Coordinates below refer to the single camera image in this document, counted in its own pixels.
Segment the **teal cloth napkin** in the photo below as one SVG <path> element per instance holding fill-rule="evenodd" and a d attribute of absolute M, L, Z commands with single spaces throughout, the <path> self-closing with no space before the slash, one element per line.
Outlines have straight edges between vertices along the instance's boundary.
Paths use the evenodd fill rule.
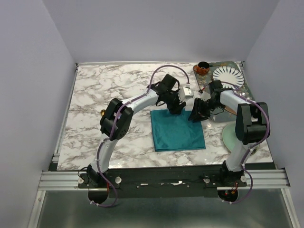
<path fill-rule="evenodd" d="M 168 110 L 151 111 L 152 137 L 157 152 L 190 151 L 205 149 L 203 128 L 200 122 L 188 120 L 191 111 L 182 110 L 172 115 Z"/>

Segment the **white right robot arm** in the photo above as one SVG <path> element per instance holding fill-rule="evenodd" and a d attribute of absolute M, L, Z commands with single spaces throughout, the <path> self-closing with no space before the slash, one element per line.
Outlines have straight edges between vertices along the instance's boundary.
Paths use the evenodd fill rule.
<path fill-rule="evenodd" d="M 239 87 L 224 88 L 220 80 L 208 84 L 210 99 L 194 100 L 189 121 L 201 122 L 211 117 L 217 108 L 230 108 L 236 112 L 235 135 L 237 142 L 229 157 L 223 162 L 219 171 L 219 182 L 229 186 L 239 180 L 245 171 L 245 163 L 253 149 L 270 135 L 268 107 L 265 102 L 255 102 L 241 96 Z"/>

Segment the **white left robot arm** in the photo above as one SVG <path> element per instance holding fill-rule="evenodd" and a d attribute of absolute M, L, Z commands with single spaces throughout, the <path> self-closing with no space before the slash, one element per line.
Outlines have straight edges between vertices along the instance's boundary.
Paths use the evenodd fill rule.
<path fill-rule="evenodd" d="M 89 182 L 96 188 L 102 187 L 105 180 L 104 173 L 109 168 L 109 161 L 117 142 L 128 132 L 133 116 L 139 111 L 163 102 L 170 114 L 181 114 L 186 103 L 180 100 L 180 88 L 174 90 L 180 82 L 169 74 L 162 81 L 148 86 L 146 93 L 119 100 L 110 101 L 100 120 L 102 141 L 98 146 L 95 160 L 87 167 Z"/>

